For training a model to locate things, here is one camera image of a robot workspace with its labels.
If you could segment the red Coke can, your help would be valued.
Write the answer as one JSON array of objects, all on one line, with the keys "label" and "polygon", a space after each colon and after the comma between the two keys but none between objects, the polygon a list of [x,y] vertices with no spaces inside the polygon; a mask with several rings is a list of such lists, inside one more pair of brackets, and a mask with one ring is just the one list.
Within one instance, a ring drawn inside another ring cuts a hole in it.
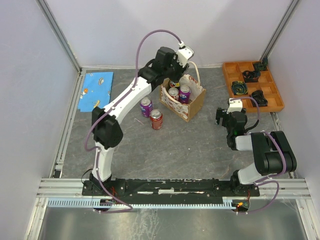
[{"label": "red Coke can", "polygon": [[167,93],[169,94],[171,100],[179,101],[179,90],[176,87],[171,87]]},{"label": "red Coke can", "polygon": [[160,110],[154,109],[150,112],[149,116],[151,120],[151,127],[154,130],[159,130],[162,128],[163,125],[163,114]]}]

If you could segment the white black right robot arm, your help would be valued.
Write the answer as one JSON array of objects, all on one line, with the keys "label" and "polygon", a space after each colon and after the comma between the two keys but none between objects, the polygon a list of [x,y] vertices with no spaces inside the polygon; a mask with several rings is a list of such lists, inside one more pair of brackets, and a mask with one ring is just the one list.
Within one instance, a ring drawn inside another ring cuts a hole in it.
[{"label": "white black right robot arm", "polygon": [[248,117],[243,107],[243,98],[229,98],[228,108],[217,108],[215,120],[226,128],[226,142],[233,151],[251,151],[253,163],[236,170],[229,183],[231,193],[242,195],[249,187],[256,187],[267,179],[294,172],[297,160],[283,131],[251,132],[260,122],[260,111],[257,120],[251,127],[246,127]]}]

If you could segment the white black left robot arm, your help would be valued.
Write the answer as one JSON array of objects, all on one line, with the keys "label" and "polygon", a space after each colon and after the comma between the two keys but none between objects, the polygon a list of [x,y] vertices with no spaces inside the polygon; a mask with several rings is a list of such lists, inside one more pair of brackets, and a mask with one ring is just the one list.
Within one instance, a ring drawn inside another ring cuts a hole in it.
[{"label": "white black left robot arm", "polygon": [[103,108],[93,109],[90,132],[95,141],[95,161],[89,179],[99,195],[106,195],[111,189],[111,163],[115,147],[124,136],[120,124],[125,116],[165,79],[178,82],[189,68],[188,62],[193,56],[194,51],[188,46],[177,51],[160,47],[155,58],[138,70],[137,77],[117,98]]}]

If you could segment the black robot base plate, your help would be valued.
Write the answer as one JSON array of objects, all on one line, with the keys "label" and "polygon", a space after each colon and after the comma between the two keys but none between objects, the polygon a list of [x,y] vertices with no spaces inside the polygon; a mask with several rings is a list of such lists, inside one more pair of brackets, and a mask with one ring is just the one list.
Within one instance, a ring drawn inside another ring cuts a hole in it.
[{"label": "black robot base plate", "polygon": [[209,179],[124,179],[110,180],[104,189],[90,180],[83,182],[82,195],[101,197],[104,207],[213,207],[222,205],[224,198],[260,196],[259,188],[246,186],[240,193],[230,188],[230,180]]}]

